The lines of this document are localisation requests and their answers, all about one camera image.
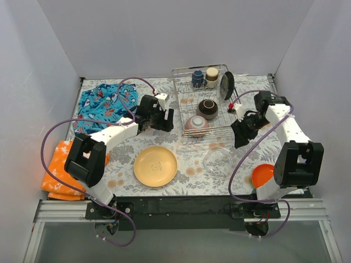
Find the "dark blue mug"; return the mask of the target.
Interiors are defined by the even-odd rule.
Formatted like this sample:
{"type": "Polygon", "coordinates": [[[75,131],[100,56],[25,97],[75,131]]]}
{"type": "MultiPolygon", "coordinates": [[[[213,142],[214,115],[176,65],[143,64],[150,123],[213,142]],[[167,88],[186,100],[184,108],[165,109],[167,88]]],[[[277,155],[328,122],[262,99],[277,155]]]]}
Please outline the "dark blue mug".
{"type": "Polygon", "coordinates": [[[207,82],[201,70],[195,70],[191,76],[191,84],[194,88],[205,87],[207,82]]]}

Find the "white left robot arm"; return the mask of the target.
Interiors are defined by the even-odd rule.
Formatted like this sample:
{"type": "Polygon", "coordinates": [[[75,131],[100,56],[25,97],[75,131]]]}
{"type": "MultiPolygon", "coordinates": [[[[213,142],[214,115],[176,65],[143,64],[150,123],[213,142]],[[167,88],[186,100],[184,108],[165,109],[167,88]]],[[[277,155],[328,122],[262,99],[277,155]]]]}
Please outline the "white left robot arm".
{"type": "Polygon", "coordinates": [[[141,102],[117,123],[91,135],[78,134],[73,140],[64,170],[83,183],[91,198],[100,202],[98,213],[104,219],[116,215],[114,198],[103,181],[106,155],[118,144],[139,135],[148,128],[170,132],[173,129],[174,109],[166,109],[169,95],[144,95],[141,102]]]}

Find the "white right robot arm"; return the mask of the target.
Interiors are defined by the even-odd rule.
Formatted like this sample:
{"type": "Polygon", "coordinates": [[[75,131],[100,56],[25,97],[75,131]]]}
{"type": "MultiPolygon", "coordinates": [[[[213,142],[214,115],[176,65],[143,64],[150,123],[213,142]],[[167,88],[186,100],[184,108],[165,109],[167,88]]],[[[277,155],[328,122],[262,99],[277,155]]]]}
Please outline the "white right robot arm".
{"type": "Polygon", "coordinates": [[[240,108],[235,110],[237,120],[231,125],[235,148],[248,145],[267,124],[272,128],[250,149],[254,150],[272,132],[277,134],[282,146],[273,176],[255,188],[255,198],[248,204],[249,213],[260,218],[268,211],[267,203],[279,202],[294,190],[316,185],[324,147],[304,134],[293,116],[293,105],[284,96],[267,90],[254,90],[253,93],[254,114],[243,113],[240,108]]]}

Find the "clear ribbed glass plate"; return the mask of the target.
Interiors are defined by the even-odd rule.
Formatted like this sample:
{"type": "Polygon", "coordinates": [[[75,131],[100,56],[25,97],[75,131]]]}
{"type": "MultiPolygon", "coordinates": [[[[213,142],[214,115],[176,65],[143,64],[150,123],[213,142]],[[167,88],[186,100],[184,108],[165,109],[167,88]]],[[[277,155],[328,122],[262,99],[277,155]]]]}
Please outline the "clear ribbed glass plate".
{"type": "Polygon", "coordinates": [[[226,100],[227,92],[228,92],[228,77],[226,76],[226,74],[223,74],[220,82],[220,86],[219,86],[219,95],[222,100],[226,100]]]}

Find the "floral patterned bowl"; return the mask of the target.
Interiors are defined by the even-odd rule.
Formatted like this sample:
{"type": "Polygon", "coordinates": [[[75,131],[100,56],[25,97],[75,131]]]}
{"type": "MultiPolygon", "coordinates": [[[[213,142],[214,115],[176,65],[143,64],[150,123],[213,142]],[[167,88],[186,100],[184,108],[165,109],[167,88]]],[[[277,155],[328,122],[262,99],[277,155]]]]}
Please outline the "floral patterned bowl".
{"type": "Polygon", "coordinates": [[[209,128],[208,121],[201,116],[190,117],[184,127],[184,135],[201,138],[207,134],[207,129],[209,128]]]}

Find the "brown rimmed cream bowl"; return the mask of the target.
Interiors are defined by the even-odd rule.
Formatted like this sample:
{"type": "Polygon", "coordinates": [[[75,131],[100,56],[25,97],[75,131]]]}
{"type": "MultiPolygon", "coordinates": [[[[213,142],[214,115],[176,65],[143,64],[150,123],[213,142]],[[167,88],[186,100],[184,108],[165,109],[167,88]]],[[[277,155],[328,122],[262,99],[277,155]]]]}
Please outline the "brown rimmed cream bowl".
{"type": "Polygon", "coordinates": [[[213,120],[218,115],[218,105],[211,99],[202,100],[197,106],[196,114],[208,121],[213,120]]]}

